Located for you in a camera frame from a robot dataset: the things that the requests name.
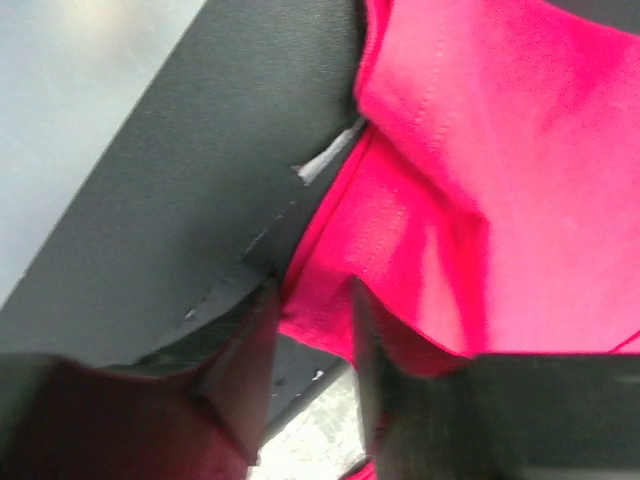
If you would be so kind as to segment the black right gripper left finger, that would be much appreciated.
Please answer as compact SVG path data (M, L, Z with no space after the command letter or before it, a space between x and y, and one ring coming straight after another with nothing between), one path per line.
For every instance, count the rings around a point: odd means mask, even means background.
M279 291L240 302L202 363L160 377L43 354L1 358L5 479L243 479L267 423Z

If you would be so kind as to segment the red t shirt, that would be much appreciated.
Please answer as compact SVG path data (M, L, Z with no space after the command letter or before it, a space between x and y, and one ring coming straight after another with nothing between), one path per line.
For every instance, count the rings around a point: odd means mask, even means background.
M639 5L369 1L361 139L282 330L354 365L353 288L438 348L639 359Z

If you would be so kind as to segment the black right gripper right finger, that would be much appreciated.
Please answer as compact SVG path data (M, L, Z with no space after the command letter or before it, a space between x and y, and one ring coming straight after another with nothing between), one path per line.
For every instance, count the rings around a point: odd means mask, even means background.
M353 288L365 450L381 479L635 479L635 355L466 359Z

